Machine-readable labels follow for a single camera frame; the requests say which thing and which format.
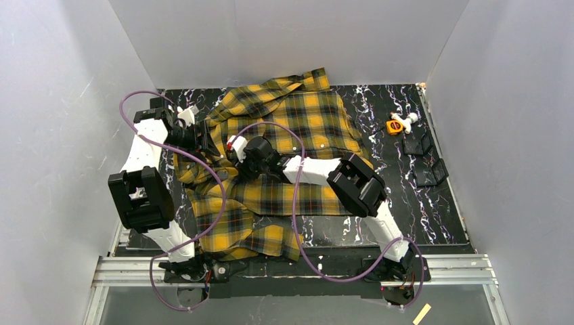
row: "white plastic bracket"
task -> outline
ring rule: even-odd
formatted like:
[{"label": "white plastic bracket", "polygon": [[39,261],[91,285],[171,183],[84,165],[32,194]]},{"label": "white plastic bracket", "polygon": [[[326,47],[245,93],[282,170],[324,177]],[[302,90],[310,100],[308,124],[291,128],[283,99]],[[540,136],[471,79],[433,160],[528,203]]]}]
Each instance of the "white plastic bracket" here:
[{"label": "white plastic bracket", "polygon": [[301,178],[299,181],[301,183],[317,184],[321,186],[329,186],[327,183],[327,178],[329,178],[329,173],[339,166],[340,159],[312,159],[305,158],[301,162],[301,156],[295,156],[291,158],[283,174],[291,183],[295,183],[297,178],[297,172],[299,171],[299,166],[303,166],[303,172],[301,173]]},{"label": "white plastic bracket", "polygon": [[[229,145],[231,144],[231,142],[236,138],[235,135],[232,135],[229,138],[229,141],[227,141],[227,148],[229,149]],[[235,140],[235,142],[231,145],[231,149],[233,149],[237,155],[237,159],[239,159],[239,161],[241,163],[243,163],[243,160],[245,159],[245,152],[243,152],[243,149],[245,149],[245,146],[247,146],[247,139],[245,139],[244,137],[238,137],[237,140]]]},{"label": "white plastic bracket", "polygon": [[197,111],[197,107],[195,105],[190,106],[177,114],[177,118],[185,121],[185,127],[190,127],[191,125],[196,124],[196,116],[194,114],[195,111]]},{"label": "white plastic bracket", "polygon": [[[190,239],[183,233],[183,230],[181,230],[179,224],[177,224],[175,220],[169,222],[169,228],[167,229],[153,229],[144,233],[144,235],[153,239],[164,252],[167,252]],[[192,242],[181,247],[175,252],[169,253],[169,261],[185,262],[192,259],[195,255],[195,244]]]},{"label": "white plastic bracket", "polygon": [[403,234],[395,222],[395,218],[391,215],[389,203],[387,201],[382,202],[377,209],[376,217],[364,217],[363,220],[375,236],[375,240],[377,241],[381,251],[393,239],[401,238],[401,240],[391,245],[390,249],[384,255],[387,259],[400,262],[401,258],[403,258],[407,253],[409,242],[402,240]]},{"label": "white plastic bracket", "polygon": [[133,136],[129,155],[121,170],[130,173],[132,171],[140,171],[145,166],[159,169],[161,148],[145,142],[140,137],[144,136],[160,144],[164,143],[167,138],[167,129],[163,121],[143,120],[136,124],[135,128],[137,129],[137,134]]}]

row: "black table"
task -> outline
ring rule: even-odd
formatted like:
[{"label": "black table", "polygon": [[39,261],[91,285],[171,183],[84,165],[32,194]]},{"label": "black table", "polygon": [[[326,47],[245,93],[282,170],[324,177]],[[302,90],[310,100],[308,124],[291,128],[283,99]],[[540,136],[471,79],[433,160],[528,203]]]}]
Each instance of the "black table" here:
[{"label": "black table", "polygon": [[[340,94],[347,113],[363,134],[363,142],[371,153],[374,168],[387,185],[391,212],[403,234],[419,245],[470,246],[448,183],[445,181],[435,187],[417,188],[413,180],[414,168],[430,166],[438,159],[436,150],[431,149],[422,158],[402,152],[404,137],[420,138],[428,130],[416,86],[348,85],[333,86],[332,89]],[[168,90],[166,95],[181,107],[196,105],[200,110],[196,119],[200,121],[223,99],[225,88]],[[411,135],[387,133],[385,122],[391,112],[397,112],[403,118],[411,112],[419,116]],[[160,172],[177,207],[176,220],[191,237],[196,233],[196,223],[185,191],[175,179],[171,154],[163,152]],[[290,225],[290,220],[288,217],[261,217],[256,220],[257,226],[271,223]],[[373,235],[359,217],[302,216],[299,225],[307,246],[375,245]],[[128,250],[157,248],[152,240],[135,232],[131,233],[127,246]]]}]

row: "glass panel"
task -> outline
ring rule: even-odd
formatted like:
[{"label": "glass panel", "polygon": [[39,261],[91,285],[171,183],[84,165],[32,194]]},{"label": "glass panel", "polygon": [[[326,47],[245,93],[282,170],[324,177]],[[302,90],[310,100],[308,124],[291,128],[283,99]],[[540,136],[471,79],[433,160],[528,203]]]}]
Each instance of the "glass panel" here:
[{"label": "glass panel", "polygon": [[[160,288],[178,305],[176,288]],[[199,301],[199,290],[180,291],[184,305]],[[238,297],[211,299],[193,313],[165,307],[151,288],[110,288],[102,324],[412,324],[425,303],[432,308],[424,324],[494,324],[481,285],[425,286],[404,313],[383,300],[359,297]]]}]

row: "orange object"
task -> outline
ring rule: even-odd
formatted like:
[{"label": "orange object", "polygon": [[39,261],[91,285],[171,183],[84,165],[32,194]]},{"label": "orange object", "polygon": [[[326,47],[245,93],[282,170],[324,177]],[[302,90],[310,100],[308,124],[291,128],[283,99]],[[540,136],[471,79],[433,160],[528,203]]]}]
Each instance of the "orange object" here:
[{"label": "orange object", "polygon": [[390,135],[397,135],[403,131],[403,125],[398,121],[387,121],[387,132]]}]

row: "yellow plaid shirt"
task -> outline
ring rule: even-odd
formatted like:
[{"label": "yellow plaid shirt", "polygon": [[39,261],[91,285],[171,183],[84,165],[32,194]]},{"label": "yellow plaid shirt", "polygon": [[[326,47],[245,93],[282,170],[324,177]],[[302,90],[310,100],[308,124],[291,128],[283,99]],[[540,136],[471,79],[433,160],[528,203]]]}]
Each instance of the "yellow plaid shirt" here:
[{"label": "yellow plaid shirt", "polygon": [[[268,80],[230,90],[206,118],[211,136],[220,152],[232,135],[247,125],[272,121],[287,126],[305,144],[311,158],[331,159],[354,152],[368,161],[361,134],[349,120],[340,96],[331,91],[323,68]],[[299,143],[285,130],[273,125],[259,125],[246,131],[249,140],[265,137],[278,152],[300,154]],[[204,231],[221,208],[221,190],[211,174],[194,162],[175,154],[178,180],[188,184],[198,231]],[[268,225],[256,227],[257,215],[289,216],[293,198],[292,184],[268,179],[265,175],[246,182],[227,159],[208,161],[222,179],[227,194],[225,214],[217,226],[200,239],[204,252],[220,260],[242,259],[263,253],[271,256],[299,258],[299,249],[290,227]],[[300,215],[348,215],[329,187],[301,184],[296,207]]]}]

